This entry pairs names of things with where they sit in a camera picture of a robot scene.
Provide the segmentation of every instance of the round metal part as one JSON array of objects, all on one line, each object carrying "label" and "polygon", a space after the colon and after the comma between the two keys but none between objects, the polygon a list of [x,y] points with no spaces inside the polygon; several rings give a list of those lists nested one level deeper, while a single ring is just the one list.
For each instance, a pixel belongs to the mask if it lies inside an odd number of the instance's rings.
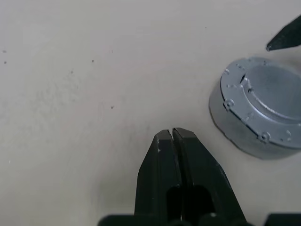
[{"label": "round metal part", "polygon": [[225,69],[209,108],[216,126],[241,150],[275,159],[301,150],[300,103],[297,71],[252,57]]}]

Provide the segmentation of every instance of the table surface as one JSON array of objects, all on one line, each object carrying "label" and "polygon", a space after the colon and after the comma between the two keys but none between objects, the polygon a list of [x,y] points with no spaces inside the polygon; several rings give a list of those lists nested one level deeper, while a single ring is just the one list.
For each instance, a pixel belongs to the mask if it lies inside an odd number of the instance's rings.
[{"label": "table surface", "polygon": [[253,224],[301,211],[301,154],[262,161],[214,126],[209,95],[249,56],[301,69],[266,43],[300,0],[0,2],[0,224],[95,226],[132,213],[153,136],[194,131]]}]

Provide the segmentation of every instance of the white surface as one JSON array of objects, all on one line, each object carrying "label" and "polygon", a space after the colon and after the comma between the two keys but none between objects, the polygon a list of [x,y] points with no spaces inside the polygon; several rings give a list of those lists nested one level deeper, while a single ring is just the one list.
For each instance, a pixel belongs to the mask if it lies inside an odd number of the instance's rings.
[{"label": "white surface", "polygon": [[300,0],[2,0],[0,224],[95,226],[132,213],[153,136],[172,127],[220,162],[250,222],[301,211],[301,154],[242,153],[208,111],[231,61],[298,66],[301,48],[264,48],[300,13]]}]

